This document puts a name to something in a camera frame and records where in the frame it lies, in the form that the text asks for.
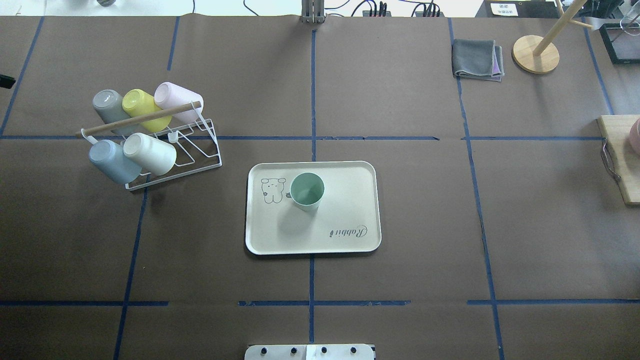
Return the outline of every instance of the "white sticker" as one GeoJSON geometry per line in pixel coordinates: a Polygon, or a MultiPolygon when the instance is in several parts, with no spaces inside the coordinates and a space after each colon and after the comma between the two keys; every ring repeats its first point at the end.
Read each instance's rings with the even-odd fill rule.
{"type": "Polygon", "coordinates": [[[491,12],[499,16],[518,16],[516,4],[496,4],[491,3],[491,12]]]}

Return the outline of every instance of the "pink cup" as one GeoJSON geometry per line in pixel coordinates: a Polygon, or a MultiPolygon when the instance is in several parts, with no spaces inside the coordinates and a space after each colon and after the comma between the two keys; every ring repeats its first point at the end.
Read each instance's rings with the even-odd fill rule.
{"type": "Polygon", "coordinates": [[[634,125],[631,127],[631,130],[629,131],[629,142],[631,143],[631,147],[638,155],[640,155],[640,133],[638,132],[639,123],[640,119],[637,119],[634,125]]]}
{"type": "Polygon", "coordinates": [[[202,108],[204,108],[204,101],[200,94],[196,94],[189,89],[185,89],[182,86],[178,86],[168,81],[161,83],[160,86],[158,86],[154,94],[154,100],[156,105],[160,106],[162,109],[188,104],[190,101],[200,101],[201,107],[197,108],[195,111],[188,110],[182,113],[177,113],[173,116],[185,124],[197,121],[200,118],[199,115],[202,114],[202,108]]]}

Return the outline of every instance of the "yellow cup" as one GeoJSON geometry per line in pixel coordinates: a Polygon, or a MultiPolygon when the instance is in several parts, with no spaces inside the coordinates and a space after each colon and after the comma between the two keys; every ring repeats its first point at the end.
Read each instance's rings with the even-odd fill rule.
{"type": "MultiPolygon", "coordinates": [[[[153,95],[147,94],[140,89],[133,89],[127,92],[122,98],[122,109],[131,117],[146,115],[155,111],[162,110],[154,102],[153,95]]],[[[166,128],[171,122],[171,116],[161,117],[160,119],[149,120],[143,122],[142,126],[152,133],[157,133],[166,128]]]]}

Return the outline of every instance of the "green cup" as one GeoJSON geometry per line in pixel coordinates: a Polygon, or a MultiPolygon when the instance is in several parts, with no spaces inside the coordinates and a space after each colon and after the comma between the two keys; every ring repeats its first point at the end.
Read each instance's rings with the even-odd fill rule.
{"type": "Polygon", "coordinates": [[[311,172],[305,172],[291,182],[291,199],[293,203],[304,211],[318,208],[324,195],[324,182],[311,172]]]}

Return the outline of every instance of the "bear illustration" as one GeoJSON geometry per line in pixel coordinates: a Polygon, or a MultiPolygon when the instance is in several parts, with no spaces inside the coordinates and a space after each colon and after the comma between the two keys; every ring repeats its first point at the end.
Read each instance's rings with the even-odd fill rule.
{"type": "Polygon", "coordinates": [[[262,194],[264,195],[264,202],[271,204],[272,202],[278,204],[282,201],[282,192],[284,191],[284,183],[286,179],[281,177],[280,179],[262,179],[262,194]]]}

